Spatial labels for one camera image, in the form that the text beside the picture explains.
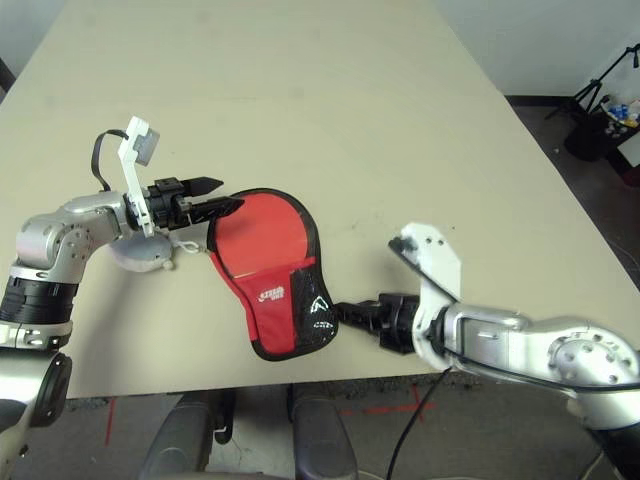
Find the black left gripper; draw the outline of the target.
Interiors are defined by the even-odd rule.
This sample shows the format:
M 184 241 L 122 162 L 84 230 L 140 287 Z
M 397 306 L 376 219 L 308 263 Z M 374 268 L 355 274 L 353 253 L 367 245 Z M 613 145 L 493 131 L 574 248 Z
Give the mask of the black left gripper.
M 203 196 L 223 185 L 221 180 L 201 176 L 178 180 L 157 179 L 149 185 L 146 202 L 156 227 L 168 230 L 185 228 L 231 215 L 243 204 L 241 198 L 213 198 L 192 206 L 186 197 Z

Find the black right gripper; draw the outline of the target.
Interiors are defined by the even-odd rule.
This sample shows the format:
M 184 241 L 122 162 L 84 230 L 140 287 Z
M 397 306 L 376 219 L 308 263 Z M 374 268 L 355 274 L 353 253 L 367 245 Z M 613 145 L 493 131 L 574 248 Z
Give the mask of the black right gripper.
M 371 301 L 339 302 L 335 308 L 341 316 L 348 316 L 344 318 L 345 324 L 361 330 L 374 330 L 383 349 L 413 353 L 412 328 L 418 309 L 418 296 L 381 293 L 377 304 L 375 317 L 358 317 L 372 314 Z

